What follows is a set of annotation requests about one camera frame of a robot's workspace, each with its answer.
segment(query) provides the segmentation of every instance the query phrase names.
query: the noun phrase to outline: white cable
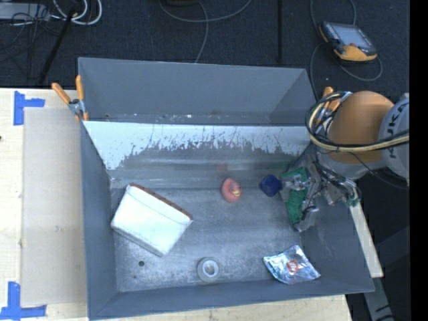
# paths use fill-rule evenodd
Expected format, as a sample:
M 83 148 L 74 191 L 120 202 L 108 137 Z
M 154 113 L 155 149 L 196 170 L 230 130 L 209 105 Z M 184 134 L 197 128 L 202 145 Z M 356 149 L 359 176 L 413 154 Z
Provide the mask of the white cable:
M 59 17 L 57 15 L 51 15 L 51 17 L 56 18 L 56 19 L 65 20 L 67 18 L 67 15 L 62 11 L 62 9 L 60 8 L 60 6 L 56 2 L 56 0 L 52 0 L 52 2 L 55 5 L 55 8 L 57 9 L 57 11 L 62 15 L 62 17 Z M 83 16 L 85 16 L 86 12 L 88 11 L 88 2 L 86 0 L 83 0 L 83 2 L 85 5 L 84 11 L 80 15 L 78 15 L 77 17 L 72 18 L 72 21 L 82 18 Z
M 76 25 L 85 25 L 85 26 L 93 25 L 93 24 L 97 23 L 101 19 L 101 16 L 102 16 L 102 3 L 101 3 L 101 0 L 96 0 L 97 4 L 98 4 L 98 8 L 99 8 L 98 15 L 96 16 L 96 18 L 94 20 L 87 21 L 87 22 L 85 22 L 85 21 L 79 21 L 78 20 L 78 19 L 81 19 L 87 13 L 87 11 L 88 11 L 88 2 L 86 0 L 83 0 L 83 1 L 84 1 L 84 4 L 85 4 L 85 10 L 84 10 L 83 13 L 81 13 L 77 17 L 72 18 L 72 23 L 75 23 Z M 58 5 L 58 3 L 56 2 L 56 0 L 52 0 L 52 2 L 55 5 L 55 8 L 58 10 L 58 12 L 64 17 L 63 20 L 65 18 L 67 18 L 67 15 L 61 10 L 61 8 Z

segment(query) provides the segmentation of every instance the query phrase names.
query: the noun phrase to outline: pink toy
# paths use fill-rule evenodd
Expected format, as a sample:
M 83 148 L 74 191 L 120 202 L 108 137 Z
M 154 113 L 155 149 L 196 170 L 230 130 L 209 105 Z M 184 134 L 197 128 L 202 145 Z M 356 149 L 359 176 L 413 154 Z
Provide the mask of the pink toy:
M 236 202 L 241 198 L 242 189 L 239 186 L 239 183 L 235 180 L 228 178 L 225 179 L 221 186 L 221 194 L 226 201 Z

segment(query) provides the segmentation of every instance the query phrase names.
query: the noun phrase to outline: tape roll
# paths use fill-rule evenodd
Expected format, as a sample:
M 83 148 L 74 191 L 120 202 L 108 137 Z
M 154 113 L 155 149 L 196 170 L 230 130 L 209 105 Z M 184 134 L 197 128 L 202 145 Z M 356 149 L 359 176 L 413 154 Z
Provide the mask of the tape roll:
M 213 283 L 220 275 L 220 265 L 212 257 L 202 258 L 197 265 L 199 278 L 206 283 Z

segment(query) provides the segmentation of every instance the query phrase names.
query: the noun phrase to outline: clamp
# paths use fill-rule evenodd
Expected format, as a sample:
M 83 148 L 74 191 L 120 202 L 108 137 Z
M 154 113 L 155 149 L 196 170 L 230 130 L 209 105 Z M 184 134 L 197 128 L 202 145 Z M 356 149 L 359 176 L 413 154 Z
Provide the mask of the clamp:
M 86 111 L 84 98 L 85 93 L 82 84 L 82 77 L 80 75 L 76 76 L 76 90 L 78 92 L 78 99 L 72 100 L 66 91 L 56 82 L 51 85 L 52 89 L 58 94 L 58 96 L 63 100 L 68 108 L 76 116 L 76 120 L 80 120 L 80 114 L 83 116 L 83 120 L 89 120 L 89 113 Z

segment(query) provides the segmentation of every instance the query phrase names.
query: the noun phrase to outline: blue tape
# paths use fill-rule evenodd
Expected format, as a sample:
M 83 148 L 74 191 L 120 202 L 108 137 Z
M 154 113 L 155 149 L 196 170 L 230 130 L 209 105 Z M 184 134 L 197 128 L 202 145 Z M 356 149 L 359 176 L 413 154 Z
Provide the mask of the blue tape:
M 0 310 L 0 320 L 20 321 L 21 318 L 45 316 L 46 305 L 32 308 L 21 308 L 21 286 L 15 282 L 7 284 L 7 307 Z
M 44 99 L 25 99 L 25 95 L 15 91 L 15 103 L 13 111 L 13 124 L 22 125 L 24 123 L 24 107 L 43 107 L 45 106 Z

